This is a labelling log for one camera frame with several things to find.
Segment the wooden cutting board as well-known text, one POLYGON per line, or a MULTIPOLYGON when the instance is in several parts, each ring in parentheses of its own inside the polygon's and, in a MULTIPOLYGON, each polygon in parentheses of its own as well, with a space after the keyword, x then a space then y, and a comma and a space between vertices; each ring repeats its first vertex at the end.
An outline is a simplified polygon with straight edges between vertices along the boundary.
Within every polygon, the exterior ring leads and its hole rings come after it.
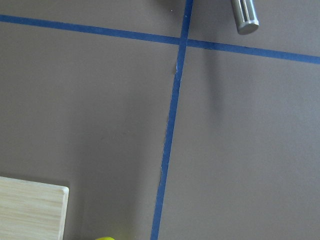
POLYGON ((62 240, 69 188, 61 185, 0 178, 2 240, 62 240))

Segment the yellow lemon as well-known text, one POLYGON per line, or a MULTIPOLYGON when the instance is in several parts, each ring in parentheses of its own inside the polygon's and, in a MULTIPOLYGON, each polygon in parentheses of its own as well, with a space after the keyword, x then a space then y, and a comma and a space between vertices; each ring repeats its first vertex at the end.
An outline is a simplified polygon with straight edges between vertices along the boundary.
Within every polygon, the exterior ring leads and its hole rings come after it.
POLYGON ((115 239, 113 237, 110 237, 110 236, 104 236, 104 237, 97 238, 95 240, 115 240, 115 239))

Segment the metal scoop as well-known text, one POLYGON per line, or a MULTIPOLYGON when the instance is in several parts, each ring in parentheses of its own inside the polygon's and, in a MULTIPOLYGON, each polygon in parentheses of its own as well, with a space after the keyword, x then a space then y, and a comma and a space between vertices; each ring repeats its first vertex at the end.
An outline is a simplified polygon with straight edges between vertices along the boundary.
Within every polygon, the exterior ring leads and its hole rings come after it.
POLYGON ((236 29, 239 35, 248 35, 259 28, 259 19, 253 0, 231 0, 236 29))

